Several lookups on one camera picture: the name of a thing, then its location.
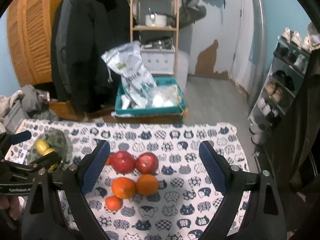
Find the plastic bag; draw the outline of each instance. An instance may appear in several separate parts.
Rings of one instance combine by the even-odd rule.
[[[313,50],[320,48],[320,34],[312,22],[308,25],[308,36]]]
[[[177,85],[155,87],[149,91],[147,107],[169,107],[178,104]]]
[[[121,75],[126,96],[139,107],[145,108],[148,92],[156,87],[151,73],[143,65],[140,42],[134,41],[105,52],[101,58],[114,72]]]

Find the louvered door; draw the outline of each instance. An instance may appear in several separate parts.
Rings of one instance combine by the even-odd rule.
[[[25,53],[22,31],[22,0],[13,0],[7,16],[8,44],[11,60],[21,86],[35,84]]]
[[[9,48],[21,86],[52,81],[51,23],[60,1],[14,0],[9,7]]]

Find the person's hand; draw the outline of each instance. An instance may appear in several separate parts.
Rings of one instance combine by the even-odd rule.
[[[0,209],[9,209],[9,215],[14,220],[19,219],[21,216],[18,197],[0,195]]]

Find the floor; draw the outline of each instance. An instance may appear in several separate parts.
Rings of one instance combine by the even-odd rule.
[[[230,81],[189,76],[185,89],[188,118],[185,124],[228,122],[237,128],[237,136],[251,172],[258,173],[253,157],[255,145],[249,131],[249,107],[246,95]]]

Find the table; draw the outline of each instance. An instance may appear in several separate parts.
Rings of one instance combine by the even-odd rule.
[[[101,139],[109,141],[111,151],[126,150],[137,157],[151,151],[159,159],[156,178],[159,192],[150,197],[137,194],[124,200],[123,208],[110,212],[104,200],[111,196],[112,181],[122,176],[105,166],[95,187],[85,197],[94,215],[108,236],[114,240],[183,240],[198,238],[212,219],[222,195],[208,177],[198,155],[201,141],[208,140],[229,164],[249,171],[245,154],[236,136],[236,127],[229,123],[214,126],[172,124],[78,123],[41,120],[22,121],[17,132],[30,130],[32,138],[12,146],[6,160],[28,162],[24,151],[50,129],[63,131],[68,154],[64,168],[78,164],[85,154],[92,152]],[[137,181],[137,170],[126,177]],[[232,232],[242,222],[249,192],[244,192]],[[59,192],[61,206],[71,228],[77,228],[63,191]]]

